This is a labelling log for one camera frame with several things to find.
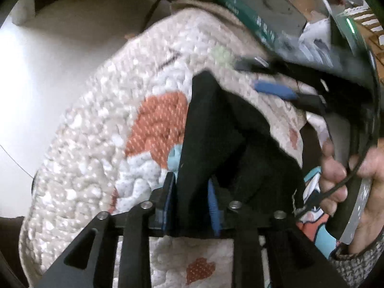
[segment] quilted blanket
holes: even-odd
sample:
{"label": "quilted blanket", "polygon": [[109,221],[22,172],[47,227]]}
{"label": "quilted blanket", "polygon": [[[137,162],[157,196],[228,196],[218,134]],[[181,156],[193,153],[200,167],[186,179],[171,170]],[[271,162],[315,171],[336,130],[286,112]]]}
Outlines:
{"label": "quilted blanket", "polygon": [[[170,152],[183,141],[192,77],[203,69],[257,107],[271,135],[301,165],[304,115],[250,85],[261,77],[292,87],[296,82],[233,70],[238,55],[266,54],[226,9],[186,0],[172,9],[172,16],[106,61],[63,115],[20,234],[20,258],[31,286],[98,212],[128,211],[162,186],[172,169]],[[151,238],[152,285],[230,287],[232,249],[230,240]],[[118,253],[114,287],[119,258]]]}

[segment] white floor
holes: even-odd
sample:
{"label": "white floor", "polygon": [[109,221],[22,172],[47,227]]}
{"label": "white floor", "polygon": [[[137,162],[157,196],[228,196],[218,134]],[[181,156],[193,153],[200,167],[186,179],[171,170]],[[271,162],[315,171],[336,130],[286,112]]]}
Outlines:
{"label": "white floor", "polygon": [[8,18],[0,28],[0,216],[26,215],[60,115],[124,35],[139,31],[152,3],[60,0],[24,27]]}

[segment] finger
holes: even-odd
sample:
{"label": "finger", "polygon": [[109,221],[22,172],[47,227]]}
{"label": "finger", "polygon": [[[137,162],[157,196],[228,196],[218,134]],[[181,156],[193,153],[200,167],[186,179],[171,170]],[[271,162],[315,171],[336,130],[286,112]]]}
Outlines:
{"label": "finger", "polygon": [[[358,162],[357,156],[352,156],[349,160],[349,167],[354,169]],[[384,152],[383,150],[372,147],[367,152],[364,162],[360,166],[358,176],[362,178],[373,178],[379,182],[384,182]]]}
{"label": "finger", "polygon": [[322,177],[334,183],[339,183],[347,176],[347,170],[332,157],[322,159],[321,172]]}
{"label": "finger", "polygon": [[333,216],[337,210],[337,203],[333,200],[326,198],[320,202],[320,207],[324,211],[324,213]]}
{"label": "finger", "polygon": [[[327,192],[331,188],[335,186],[334,182],[326,180],[324,177],[320,178],[319,181],[320,191],[322,193]],[[343,202],[347,199],[348,196],[348,190],[347,187],[344,185],[341,188],[339,188],[337,191],[335,191],[331,196],[328,198],[331,199],[334,202]]]}
{"label": "finger", "polygon": [[323,155],[325,157],[333,156],[333,154],[335,153],[335,147],[333,146],[333,143],[329,138],[323,143],[322,150],[323,150]]}

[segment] thin cable on floor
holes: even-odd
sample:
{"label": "thin cable on floor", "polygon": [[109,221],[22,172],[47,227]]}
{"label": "thin cable on floor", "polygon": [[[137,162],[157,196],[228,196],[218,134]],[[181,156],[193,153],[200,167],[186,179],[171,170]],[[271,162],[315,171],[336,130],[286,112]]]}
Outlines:
{"label": "thin cable on floor", "polygon": [[0,147],[5,151],[5,153],[9,156],[9,158],[11,158],[13,160],[13,162],[19,166],[20,169],[22,169],[26,174],[28,174],[31,177],[31,179],[33,179],[33,176],[31,176],[26,170],[24,170],[24,168],[22,166],[20,166],[16,162],[16,160],[12,158],[12,156],[10,154],[8,154],[8,152],[5,150],[5,148],[2,145],[0,145]]}

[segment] black cloth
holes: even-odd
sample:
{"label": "black cloth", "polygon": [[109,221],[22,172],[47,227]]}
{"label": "black cloth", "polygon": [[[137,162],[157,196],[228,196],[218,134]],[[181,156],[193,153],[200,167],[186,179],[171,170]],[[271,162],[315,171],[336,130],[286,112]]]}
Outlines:
{"label": "black cloth", "polygon": [[206,222],[207,183],[216,176],[233,200],[260,213],[293,212],[303,206],[305,184],[297,161],[270,135],[270,126],[254,106],[224,91],[209,71],[192,82],[177,180],[181,228]]}

